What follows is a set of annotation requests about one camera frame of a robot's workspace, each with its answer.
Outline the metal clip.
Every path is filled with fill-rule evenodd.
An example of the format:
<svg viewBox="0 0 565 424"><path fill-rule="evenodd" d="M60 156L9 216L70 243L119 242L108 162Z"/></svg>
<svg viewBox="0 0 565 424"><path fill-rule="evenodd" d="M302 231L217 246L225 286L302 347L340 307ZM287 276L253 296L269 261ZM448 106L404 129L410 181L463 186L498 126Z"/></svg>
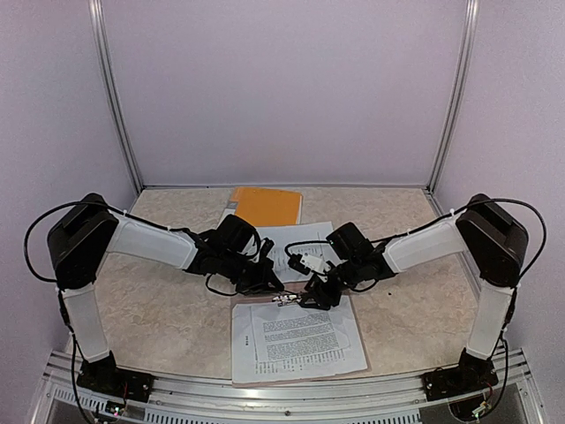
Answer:
<svg viewBox="0 0 565 424"><path fill-rule="evenodd" d="M293 304L299 304L302 300L302 296L300 294L279 294L272 298L272 301L276 303L279 307L284 307Z"/></svg>

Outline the white printed paper sheets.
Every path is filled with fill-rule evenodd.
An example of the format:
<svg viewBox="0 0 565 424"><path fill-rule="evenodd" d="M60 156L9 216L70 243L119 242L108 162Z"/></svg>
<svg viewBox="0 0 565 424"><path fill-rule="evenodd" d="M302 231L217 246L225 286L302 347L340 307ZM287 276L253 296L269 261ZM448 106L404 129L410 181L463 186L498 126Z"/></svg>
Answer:
<svg viewBox="0 0 565 424"><path fill-rule="evenodd" d="M274 262L274 272L283 284L307 281L309 278L288 265L290 257L284 251L288 244L317 240L316 244L289 247L289 253L313 255L323 261L331 261L335 265L340 262L332 247L326 243L326 236L333 230L334 226L331 222L259 227L257 229L262 239L271 239L275 243L267 257Z"/></svg>

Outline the orange file folder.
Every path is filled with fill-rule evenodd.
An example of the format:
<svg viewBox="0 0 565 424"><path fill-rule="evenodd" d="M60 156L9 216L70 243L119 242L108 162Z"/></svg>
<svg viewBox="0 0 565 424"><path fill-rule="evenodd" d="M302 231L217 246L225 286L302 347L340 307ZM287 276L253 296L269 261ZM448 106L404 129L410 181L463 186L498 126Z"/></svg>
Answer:
<svg viewBox="0 0 565 424"><path fill-rule="evenodd" d="M301 221L303 195L298 192L254 187L236 187L220 221L238 216L255 227L297 225Z"/></svg>

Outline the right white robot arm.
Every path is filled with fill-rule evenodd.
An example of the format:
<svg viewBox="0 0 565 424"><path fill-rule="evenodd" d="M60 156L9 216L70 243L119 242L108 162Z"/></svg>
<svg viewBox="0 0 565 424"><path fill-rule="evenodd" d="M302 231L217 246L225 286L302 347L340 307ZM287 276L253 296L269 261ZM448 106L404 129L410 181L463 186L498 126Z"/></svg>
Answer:
<svg viewBox="0 0 565 424"><path fill-rule="evenodd" d="M477 194L464 207L377 244L354 223L343 224L326 240L341 262L314 272L300 297L304 308L329 310L344 291L355 291L361 283L377 284L421 264L468 255L480 280L478 309L459 363L449 373L461 392L493 373L492 356L514 311L529 243L527 230L501 201Z"/></svg>

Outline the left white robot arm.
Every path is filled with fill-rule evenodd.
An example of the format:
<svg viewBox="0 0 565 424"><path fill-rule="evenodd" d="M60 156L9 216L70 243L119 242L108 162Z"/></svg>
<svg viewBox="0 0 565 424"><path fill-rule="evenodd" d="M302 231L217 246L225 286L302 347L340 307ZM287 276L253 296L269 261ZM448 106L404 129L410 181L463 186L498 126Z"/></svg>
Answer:
<svg viewBox="0 0 565 424"><path fill-rule="evenodd" d="M80 370L101 390L117 391L124 375L102 327L96 285L109 278L117 258L149 261L190 275L220 276L237 295L281 292L269 258L274 243L247 221L229 215L213 229L196 232L152 223L111 207L98 193L66 205L49 230L48 250L59 298L74 332Z"/></svg>

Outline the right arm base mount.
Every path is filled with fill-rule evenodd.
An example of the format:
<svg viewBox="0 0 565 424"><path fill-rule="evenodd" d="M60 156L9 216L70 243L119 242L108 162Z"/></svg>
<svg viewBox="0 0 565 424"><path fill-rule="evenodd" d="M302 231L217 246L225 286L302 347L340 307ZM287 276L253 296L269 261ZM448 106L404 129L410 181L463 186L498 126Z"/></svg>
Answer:
<svg viewBox="0 0 565 424"><path fill-rule="evenodd" d="M471 369L453 367L422 375L427 401L453 398L495 386L498 376L493 371L479 373Z"/></svg>

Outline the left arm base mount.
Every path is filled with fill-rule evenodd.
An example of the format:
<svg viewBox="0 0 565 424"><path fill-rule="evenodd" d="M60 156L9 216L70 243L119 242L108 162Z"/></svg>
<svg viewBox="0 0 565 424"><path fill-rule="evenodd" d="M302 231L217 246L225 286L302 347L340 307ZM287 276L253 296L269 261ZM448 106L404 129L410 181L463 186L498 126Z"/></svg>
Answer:
<svg viewBox="0 0 565 424"><path fill-rule="evenodd" d="M153 383L154 376L148 373L95 364L84 364L77 377L80 388L141 403L148 402Z"/></svg>

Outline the front aluminium rail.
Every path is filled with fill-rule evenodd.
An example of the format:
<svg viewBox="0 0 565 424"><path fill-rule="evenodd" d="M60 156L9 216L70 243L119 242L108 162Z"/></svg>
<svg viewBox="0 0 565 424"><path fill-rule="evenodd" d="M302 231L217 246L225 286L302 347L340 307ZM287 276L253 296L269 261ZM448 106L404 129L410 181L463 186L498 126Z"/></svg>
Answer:
<svg viewBox="0 0 565 424"><path fill-rule="evenodd" d="M27 422L80 423L82 413L93 412L108 423L454 423L455 406L470 400L427 400L419 371L265 388L157 373L146 403L129 400L113 416L113 397L72 388L71 367L80 364L51 353Z"/></svg>

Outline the left aluminium frame post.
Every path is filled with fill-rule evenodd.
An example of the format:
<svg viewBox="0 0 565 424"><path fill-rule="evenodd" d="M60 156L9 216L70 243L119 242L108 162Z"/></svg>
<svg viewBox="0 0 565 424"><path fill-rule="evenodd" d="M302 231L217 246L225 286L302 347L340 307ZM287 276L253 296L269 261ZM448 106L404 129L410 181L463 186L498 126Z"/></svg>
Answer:
<svg viewBox="0 0 565 424"><path fill-rule="evenodd" d="M141 194L145 186L127 131L124 113L119 99L109 51L109 40L105 27L102 1L89 0L88 10L93 28L94 44L101 68L102 84L107 97L109 113L116 130L118 146L124 157L127 173L132 182L134 192Z"/></svg>

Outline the aluminium frame post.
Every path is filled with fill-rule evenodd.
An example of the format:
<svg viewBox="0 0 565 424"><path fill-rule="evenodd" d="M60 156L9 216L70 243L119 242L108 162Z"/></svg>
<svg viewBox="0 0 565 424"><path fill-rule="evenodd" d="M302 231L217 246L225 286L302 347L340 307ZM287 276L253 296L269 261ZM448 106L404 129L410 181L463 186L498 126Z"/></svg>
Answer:
<svg viewBox="0 0 565 424"><path fill-rule="evenodd" d="M93 28L94 44L101 68L102 84L107 97L109 113L116 130L118 146L124 157L127 173L132 182L134 192L141 194L145 186L127 131L124 113L119 99L109 51L109 40L105 27L102 1L89 0L88 10Z"/></svg>
<svg viewBox="0 0 565 424"><path fill-rule="evenodd" d="M466 2L463 36L457 57L456 74L441 130L440 144L434 157L431 175L426 186L431 196L437 193L442 172L447 164L448 152L454 139L456 123L463 103L465 85L471 65L474 38L478 24L478 9L479 0L468 0Z"/></svg>

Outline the right aluminium frame post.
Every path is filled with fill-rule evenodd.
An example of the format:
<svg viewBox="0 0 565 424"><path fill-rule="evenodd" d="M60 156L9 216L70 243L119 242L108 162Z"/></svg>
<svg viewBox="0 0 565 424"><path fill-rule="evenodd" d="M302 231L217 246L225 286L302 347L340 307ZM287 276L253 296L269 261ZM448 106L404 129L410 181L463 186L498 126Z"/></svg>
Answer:
<svg viewBox="0 0 565 424"><path fill-rule="evenodd" d="M447 164L448 152L454 139L456 123L463 103L465 85L471 65L474 38L478 24L478 9L479 0L468 0L466 2L463 36L457 57L456 74L441 130L440 144L434 157L431 175L426 186L431 196L437 193L442 172Z"/></svg>

